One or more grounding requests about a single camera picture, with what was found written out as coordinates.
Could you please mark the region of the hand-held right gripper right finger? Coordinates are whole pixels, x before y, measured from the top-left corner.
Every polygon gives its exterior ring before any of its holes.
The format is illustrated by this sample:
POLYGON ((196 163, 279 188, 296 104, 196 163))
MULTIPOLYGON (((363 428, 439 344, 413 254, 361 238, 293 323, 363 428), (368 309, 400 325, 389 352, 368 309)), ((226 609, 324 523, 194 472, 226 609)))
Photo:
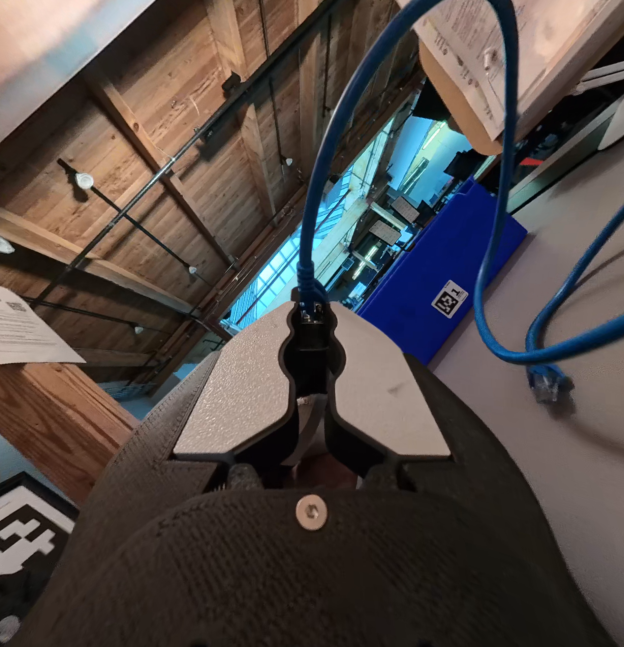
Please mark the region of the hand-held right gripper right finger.
POLYGON ((352 472, 450 461, 451 450, 402 350, 338 302, 329 304, 326 445, 352 472))

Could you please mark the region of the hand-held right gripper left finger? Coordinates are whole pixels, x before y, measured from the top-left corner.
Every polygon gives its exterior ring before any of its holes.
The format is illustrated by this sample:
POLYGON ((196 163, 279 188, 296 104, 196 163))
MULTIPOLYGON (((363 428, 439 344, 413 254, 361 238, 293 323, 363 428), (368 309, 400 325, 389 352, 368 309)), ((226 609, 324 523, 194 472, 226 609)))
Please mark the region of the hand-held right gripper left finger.
POLYGON ((174 446, 176 458, 230 463, 281 429, 292 438, 285 446, 296 446, 297 398, 284 350, 298 305, 264 314, 223 347, 174 446))

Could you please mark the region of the black ethernet splitter box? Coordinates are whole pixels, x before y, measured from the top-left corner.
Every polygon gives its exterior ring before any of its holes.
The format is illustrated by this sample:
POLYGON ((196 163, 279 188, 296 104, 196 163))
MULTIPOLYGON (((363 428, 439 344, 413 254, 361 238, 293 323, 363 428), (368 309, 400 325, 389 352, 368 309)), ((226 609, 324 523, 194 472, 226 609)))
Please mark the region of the black ethernet splitter box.
POLYGON ((328 385, 346 364, 346 353, 335 335, 337 317, 319 297, 301 305, 297 288, 292 301, 296 308, 289 317, 293 336, 284 349, 285 369, 293 379, 297 399, 326 395, 328 385))

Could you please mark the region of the blue plastic bin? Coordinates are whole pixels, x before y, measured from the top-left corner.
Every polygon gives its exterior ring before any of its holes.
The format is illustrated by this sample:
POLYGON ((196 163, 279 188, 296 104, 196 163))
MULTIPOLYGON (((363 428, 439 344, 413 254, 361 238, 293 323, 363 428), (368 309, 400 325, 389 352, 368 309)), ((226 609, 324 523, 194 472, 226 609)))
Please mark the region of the blue plastic bin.
POLYGON ((426 366, 472 310, 496 202, 467 179, 358 311, 426 366))

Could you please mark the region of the grey desk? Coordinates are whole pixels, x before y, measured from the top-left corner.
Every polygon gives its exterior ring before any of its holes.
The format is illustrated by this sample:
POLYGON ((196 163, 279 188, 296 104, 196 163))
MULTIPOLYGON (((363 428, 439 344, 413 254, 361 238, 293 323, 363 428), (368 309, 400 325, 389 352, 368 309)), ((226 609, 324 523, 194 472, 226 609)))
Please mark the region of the grey desk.
MULTIPOLYGON (((526 330, 624 204, 624 140, 575 168, 515 214, 529 236, 486 291, 497 339, 526 330)), ((529 481, 596 616, 624 646, 624 339, 561 363, 571 402, 538 404, 523 367, 481 342, 468 314, 430 369, 486 423, 529 481)))

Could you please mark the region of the person's left hand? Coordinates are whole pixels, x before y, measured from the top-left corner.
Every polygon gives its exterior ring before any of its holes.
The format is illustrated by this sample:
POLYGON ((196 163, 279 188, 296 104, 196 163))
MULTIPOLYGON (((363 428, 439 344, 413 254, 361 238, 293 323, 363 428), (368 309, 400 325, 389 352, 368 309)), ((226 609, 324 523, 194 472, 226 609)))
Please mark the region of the person's left hand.
POLYGON ((329 452, 305 456, 293 469, 291 486, 296 489, 351 489, 358 485, 358 475, 329 452))

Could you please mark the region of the white paper notice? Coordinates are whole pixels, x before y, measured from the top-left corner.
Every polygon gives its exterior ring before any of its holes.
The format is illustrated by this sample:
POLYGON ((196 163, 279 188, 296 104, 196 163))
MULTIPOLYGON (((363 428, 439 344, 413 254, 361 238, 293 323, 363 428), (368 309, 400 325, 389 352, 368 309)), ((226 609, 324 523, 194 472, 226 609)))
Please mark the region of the white paper notice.
POLYGON ((0 287, 0 366, 85 362, 21 297, 0 287))

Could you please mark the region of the framed marker sign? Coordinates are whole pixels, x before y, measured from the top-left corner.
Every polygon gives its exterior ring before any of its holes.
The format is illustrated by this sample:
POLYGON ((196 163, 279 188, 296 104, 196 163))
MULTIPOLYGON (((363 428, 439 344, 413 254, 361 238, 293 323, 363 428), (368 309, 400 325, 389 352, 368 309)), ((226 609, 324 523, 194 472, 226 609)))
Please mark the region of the framed marker sign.
POLYGON ((79 510, 25 472, 0 483, 0 577, 51 576, 79 510))

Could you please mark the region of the wooden instruction board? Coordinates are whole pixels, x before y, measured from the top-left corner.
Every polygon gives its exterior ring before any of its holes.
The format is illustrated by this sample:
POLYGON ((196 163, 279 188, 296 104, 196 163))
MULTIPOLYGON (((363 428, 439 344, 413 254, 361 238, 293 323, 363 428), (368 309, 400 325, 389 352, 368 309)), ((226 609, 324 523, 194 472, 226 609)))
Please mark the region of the wooden instruction board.
MULTIPOLYGON (((535 104, 523 117, 517 117, 514 140, 518 141, 536 126, 547 113, 582 80, 599 60, 624 36, 624 9, 610 24, 601 28, 599 35, 584 46, 581 53, 564 66, 535 104)), ((495 140, 490 139, 473 110, 455 83, 438 64, 419 38, 419 58, 421 67, 428 76, 438 95, 446 105, 458 128, 472 147, 487 155, 501 152, 502 134, 495 140)))

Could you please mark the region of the white board base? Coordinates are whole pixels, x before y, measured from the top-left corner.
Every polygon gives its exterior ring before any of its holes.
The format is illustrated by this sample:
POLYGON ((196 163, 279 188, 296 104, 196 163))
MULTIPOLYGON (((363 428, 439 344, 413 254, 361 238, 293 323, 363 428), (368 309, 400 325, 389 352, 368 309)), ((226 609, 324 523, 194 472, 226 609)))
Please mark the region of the white board base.
POLYGON ((604 133, 597 150, 603 151, 612 147, 624 138, 624 98, 620 102, 615 114, 604 133))

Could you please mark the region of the paper instruction sheet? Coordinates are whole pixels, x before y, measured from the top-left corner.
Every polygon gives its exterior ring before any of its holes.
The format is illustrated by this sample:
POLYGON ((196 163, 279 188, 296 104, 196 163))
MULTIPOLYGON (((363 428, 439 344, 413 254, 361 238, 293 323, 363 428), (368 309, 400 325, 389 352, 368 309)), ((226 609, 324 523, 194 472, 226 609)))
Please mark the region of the paper instruction sheet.
MULTIPOLYGON (((624 1, 513 1, 518 27, 517 116, 624 9, 624 1)), ((505 52, 488 1, 442 1, 415 25, 490 139, 504 128, 505 52)))

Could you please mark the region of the wooden post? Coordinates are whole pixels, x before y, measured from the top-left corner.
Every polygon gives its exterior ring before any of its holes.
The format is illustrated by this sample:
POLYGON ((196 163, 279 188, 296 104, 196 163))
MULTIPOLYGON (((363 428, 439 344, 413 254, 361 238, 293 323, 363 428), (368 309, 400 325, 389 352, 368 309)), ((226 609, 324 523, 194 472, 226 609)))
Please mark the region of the wooden post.
POLYGON ((137 426, 73 364, 0 365, 0 435, 78 507, 137 426))

